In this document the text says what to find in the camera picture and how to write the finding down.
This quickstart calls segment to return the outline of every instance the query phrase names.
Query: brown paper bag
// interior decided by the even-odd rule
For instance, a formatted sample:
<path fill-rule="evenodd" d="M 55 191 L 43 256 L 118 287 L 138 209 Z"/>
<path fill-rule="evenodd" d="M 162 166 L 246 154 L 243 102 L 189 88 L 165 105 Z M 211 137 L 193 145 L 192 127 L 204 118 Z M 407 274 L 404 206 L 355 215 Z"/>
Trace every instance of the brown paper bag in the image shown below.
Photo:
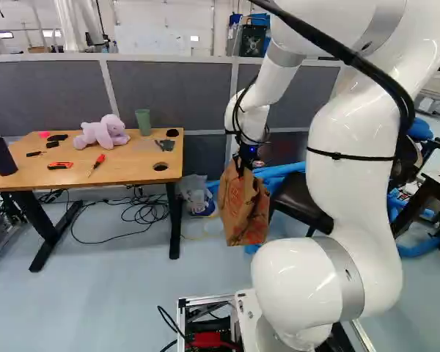
<path fill-rule="evenodd" d="M 239 177 L 240 162 L 231 160 L 220 178 L 218 203 L 228 246 L 263 243 L 269 229 L 269 193 L 250 169 Z"/>

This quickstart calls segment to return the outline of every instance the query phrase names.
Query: black chair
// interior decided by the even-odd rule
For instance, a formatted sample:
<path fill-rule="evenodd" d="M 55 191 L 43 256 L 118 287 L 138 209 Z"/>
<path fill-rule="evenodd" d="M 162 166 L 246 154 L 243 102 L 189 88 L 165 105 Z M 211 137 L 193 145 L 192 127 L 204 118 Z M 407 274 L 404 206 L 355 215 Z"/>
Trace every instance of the black chair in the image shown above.
<path fill-rule="evenodd" d="M 433 151 L 440 149 L 440 138 L 424 143 L 422 152 L 417 149 L 410 138 L 402 140 L 400 146 L 399 167 L 397 164 L 393 165 L 389 191 L 415 179 Z M 272 194 L 269 222 L 275 210 L 309 225 L 307 237 L 311 237 L 316 230 L 328 235 L 334 226 L 332 217 L 322 211 L 311 198 L 307 188 L 307 179 L 301 172 L 288 174 L 280 187 Z"/>
<path fill-rule="evenodd" d="M 280 187 L 272 194 L 269 222 L 275 210 L 309 225 L 307 237 L 311 237 L 316 230 L 328 235 L 334 226 L 333 219 L 311 198 L 305 174 L 302 172 L 288 174 Z"/>

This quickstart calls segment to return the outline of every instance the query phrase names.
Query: black table frame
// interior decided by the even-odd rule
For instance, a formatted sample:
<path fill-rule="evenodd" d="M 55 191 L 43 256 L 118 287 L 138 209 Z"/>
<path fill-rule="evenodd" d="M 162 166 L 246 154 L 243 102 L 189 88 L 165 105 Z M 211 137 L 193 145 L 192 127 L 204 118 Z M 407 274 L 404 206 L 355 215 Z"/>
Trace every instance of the black table frame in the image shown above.
<path fill-rule="evenodd" d="M 440 201 L 440 182 L 434 180 L 430 175 L 422 174 L 422 176 L 425 177 L 424 183 L 419 187 L 415 195 L 410 198 L 408 204 L 401 210 L 391 224 L 395 238 L 401 236 L 409 228 L 412 221 L 415 220 L 426 207 L 431 197 L 437 198 Z"/>
<path fill-rule="evenodd" d="M 169 259 L 176 260 L 180 256 L 181 239 L 181 214 L 182 199 L 177 197 L 174 182 L 166 183 L 166 193 L 168 195 L 169 216 L 171 219 L 171 238 L 169 241 Z M 29 267 L 29 271 L 37 273 L 42 270 L 51 256 L 52 251 L 62 239 L 65 230 L 72 223 L 75 215 L 83 206 L 83 201 L 74 202 L 56 226 L 52 224 L 43 207 L 37 200 L 33 191 L 3 191 L 1 197 L 6 205 L 9 215 L 24 220 L 19 209 L 12 200 L 18 204 L 23 214 L 36 229 L 37 233 L 44 239 L 44 243 L 36 254 L 36 257 Z"/>

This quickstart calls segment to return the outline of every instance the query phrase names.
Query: plush toy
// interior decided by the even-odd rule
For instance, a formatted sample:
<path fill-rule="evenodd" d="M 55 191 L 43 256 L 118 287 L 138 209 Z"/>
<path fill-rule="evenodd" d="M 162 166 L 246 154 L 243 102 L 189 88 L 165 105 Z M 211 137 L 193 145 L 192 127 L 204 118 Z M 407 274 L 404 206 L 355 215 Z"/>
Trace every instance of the plush toy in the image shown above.
<path fill-rule="evenodd" d="M 115 145 L 126 144 L 131 139 L 124 131 L 124 123 L 114 114 L 104 116 L 101 122 L 83 122 L 81 128 L 83 134 L 73 139 L 73 146 L 78 150 L 95 142 L 105 149 L 112 149 Z"/>

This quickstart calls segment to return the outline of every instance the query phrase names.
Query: black cup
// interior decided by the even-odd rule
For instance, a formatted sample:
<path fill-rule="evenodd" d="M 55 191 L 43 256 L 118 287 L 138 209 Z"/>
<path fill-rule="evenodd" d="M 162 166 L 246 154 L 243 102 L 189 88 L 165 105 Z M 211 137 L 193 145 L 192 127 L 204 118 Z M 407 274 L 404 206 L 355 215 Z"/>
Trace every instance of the black cup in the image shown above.
<path fill-rule="evenodd" d="M 0 175 L 8 176 L 18 171 L 18 168 L 13 160 L 7 143 L 0 137 Z"/>

